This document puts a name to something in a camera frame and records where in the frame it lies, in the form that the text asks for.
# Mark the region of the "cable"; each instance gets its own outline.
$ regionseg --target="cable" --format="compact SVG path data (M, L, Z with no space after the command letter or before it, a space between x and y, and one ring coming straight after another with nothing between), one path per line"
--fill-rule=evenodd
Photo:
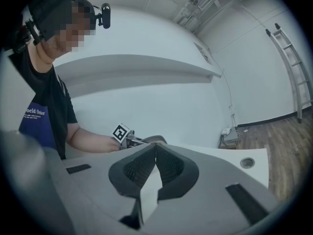
M262 25L262 26L266 29L265 25L264 25L258 18L256 18L256 17L252 14L251 11L249 11L249 10L248 10L246 7L244 7L242 4L240 4L240 3L238 3L238 2L235 2L235 3L236 3L236 5L238 5L239 7L245 9L246 12L250 14L250 16L252 16L255 20L257 20L257 21L260 23L260 25Z
M234 114L232 115L232 117L233 117L234 122L235 122L235 129L237 130L237 129L238 129L238 127L237 127L237 124L236 124L236 120L235 120L235 116L234 116Z
M231 119L231 125L232 125L232 127L234 127L234 125L233 125L233 123L234 123L234 121L233 121L233 118L230 116L230 119Z
M228 86L228 90L229 90L230 106L232 106L233 104L232 104L232 98L231 98L231 91L230 91L230 87L229 87L228 81L227 81L227 79L226 79L226 76L225 76L225 74L224 74L224 71L223 71L223 70L222 70L222 68L220 67L219 63L218 63L218 62L216 62L216 60L214 59L214 57L213 57L213 55L212 55L212 53L211 53L211 50L210 50L209 46L208 46L208 45L206 45L206 47L207 47L207 49L208 49L208 51L209 51L209 53L210 53L210 55L211 55L212 59L214 60L214 62L217 64L217 66L218 66L218 67L219 67L219 69L221 70L221 72L222 72L222 76L224 77L224 79L225 79L225 81L226 81L226 84L227 84L227 86Z
M93 7L97 8L98 10L101 10L98 6L93 5Z

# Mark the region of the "rectangular slot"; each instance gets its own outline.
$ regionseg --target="rectangular slot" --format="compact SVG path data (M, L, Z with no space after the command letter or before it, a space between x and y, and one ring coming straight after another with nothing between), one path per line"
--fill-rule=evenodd
M254 225L268 215L268 212L240 184L225 187L250 225Z
M82 170L86 170L86 169L89 169L91 168L91 166L89 164L81 164L81 165L78 165L78 166L73 166L73 167L69 167L67 168L67 172L69 174L73 174L73 173L76 173L76 172L79 172L79 171L82 171Z

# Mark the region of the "black mesh pad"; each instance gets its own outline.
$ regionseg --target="black mesh pad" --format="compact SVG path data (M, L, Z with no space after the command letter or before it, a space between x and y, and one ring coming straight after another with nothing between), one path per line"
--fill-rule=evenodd
M141 189L156 164L155 157L155 149L153 147L126 164L123 169L124 174Z
M139 200L140 190L155 165L163 185L158 200L184 196L199 177L199 169L191 159L161 144L150 144L114 163L109 169L109 179L119 194Z

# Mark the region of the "power outlet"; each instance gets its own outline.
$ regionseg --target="power outlet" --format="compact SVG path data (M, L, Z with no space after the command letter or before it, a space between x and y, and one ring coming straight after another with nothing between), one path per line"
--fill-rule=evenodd
M236 107L235 106L230 105L228 107L228 109L229 109L230 115L235 115L235 113L236 113Z

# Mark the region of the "blue apron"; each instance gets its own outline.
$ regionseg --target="blue apron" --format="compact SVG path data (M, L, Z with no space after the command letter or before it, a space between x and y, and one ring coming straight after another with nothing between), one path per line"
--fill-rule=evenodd
M31 103L24 114L19 131L32 136L43 147L56 149L47 106Z

